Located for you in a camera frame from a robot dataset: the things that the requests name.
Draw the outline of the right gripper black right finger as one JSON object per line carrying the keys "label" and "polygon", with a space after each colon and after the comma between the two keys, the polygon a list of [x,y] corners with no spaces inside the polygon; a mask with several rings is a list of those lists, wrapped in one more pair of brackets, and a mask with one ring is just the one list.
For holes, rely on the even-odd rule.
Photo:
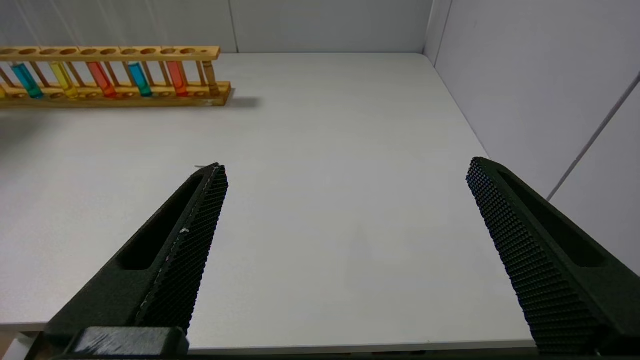
{"label": "right gripper black right finger", "polygon": [[637,356],[640,278],[502,164],[466,176],[543,356]]}

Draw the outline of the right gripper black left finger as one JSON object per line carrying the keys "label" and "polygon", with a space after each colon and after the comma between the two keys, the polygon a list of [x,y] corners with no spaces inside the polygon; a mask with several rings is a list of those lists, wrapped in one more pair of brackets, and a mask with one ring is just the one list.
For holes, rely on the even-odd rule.
{"label": "right gripper black left finger", "polygon": [[46,324],[46,335],[89,327],[187,332],[226,200],[226,167],[195,171]]}

